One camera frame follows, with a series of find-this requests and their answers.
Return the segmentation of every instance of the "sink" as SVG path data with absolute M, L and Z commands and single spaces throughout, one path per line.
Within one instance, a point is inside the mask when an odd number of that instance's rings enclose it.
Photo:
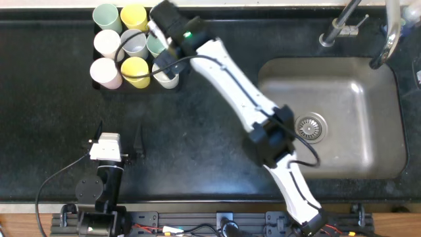
M 295 114 L 295 131 L 318 152 L 306 178 L 393 178 L 407 163 L 395 76 L 368 58 L 281 58 L 259 72 L 261 92 Z M 295 140 L 298 158 L 314 162 Z

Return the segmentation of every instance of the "wooden floor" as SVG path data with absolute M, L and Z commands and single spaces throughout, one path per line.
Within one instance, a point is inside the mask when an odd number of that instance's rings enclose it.
M 51 214 L 41 214 L 41 222 L 49 230 Z M 0 215 L 0 223 L 5 237 L 38 237 L 37 221 L 34 214 Z M 389 237 L 421 236 L 421 213 L 375 213 L 376 234 Z

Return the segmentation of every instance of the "chrome faucet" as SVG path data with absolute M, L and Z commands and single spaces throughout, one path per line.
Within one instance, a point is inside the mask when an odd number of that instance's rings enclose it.
M 351 37 L 358 34 L 358 27 L 368 18 L 368 15 L 356 26 L 346 26 L 351 13 L 356 9 L 361 0 L 351 0 L 344 8 L 338 18 L 332 21 L 332 24 L 326 33 L 320 35 L 319 42 L 324 47 L 331 47 L 335 43 L 336 37 Z M 387 13 L 387 36 L 382 50 L 369 63 L 373 69 L 380 68 L 392 55 L 396 48 L 399 36 L 401 35 L 401 9 L 399 0 L 385 0 Z

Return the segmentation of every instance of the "drain strainer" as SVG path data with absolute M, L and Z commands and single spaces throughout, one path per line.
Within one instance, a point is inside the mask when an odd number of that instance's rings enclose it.
M 328 132 L 328 125 L 322 116 L 309 112 L 295 121 L 295 132 L 308 143 L 321 141 Z
M 299 122 L 298 133 L 305 139 L 313 140 L 322 134 L 322 126 L 315 118 L 306 117 Z

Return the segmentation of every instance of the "faucet base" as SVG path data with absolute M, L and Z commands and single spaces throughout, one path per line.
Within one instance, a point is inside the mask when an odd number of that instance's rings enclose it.
M 320 44 L 323 47 L 331 47 L 331 46 L 334 45 L 335 40 L 333 40 L 333 42 L 331 42 L 331 43 L 328 43 L 328 42 L 323 41 L 323 36 L 324 36 L 324 34 L 321 34 L 320 37 L 318 38 L 318 41 L 320 42 Z

